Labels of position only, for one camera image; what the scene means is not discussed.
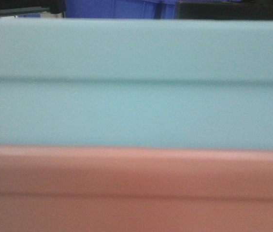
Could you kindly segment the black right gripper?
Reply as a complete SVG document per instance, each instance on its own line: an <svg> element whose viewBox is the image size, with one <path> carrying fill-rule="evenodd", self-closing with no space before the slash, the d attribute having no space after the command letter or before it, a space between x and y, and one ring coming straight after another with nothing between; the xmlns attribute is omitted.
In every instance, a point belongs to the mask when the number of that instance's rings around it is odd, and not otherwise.
<svg viewBox="0 0 273 232"><path fill-rule="evenodd" d="M175 19L273 20L273 0L180 0Z"/></svg>

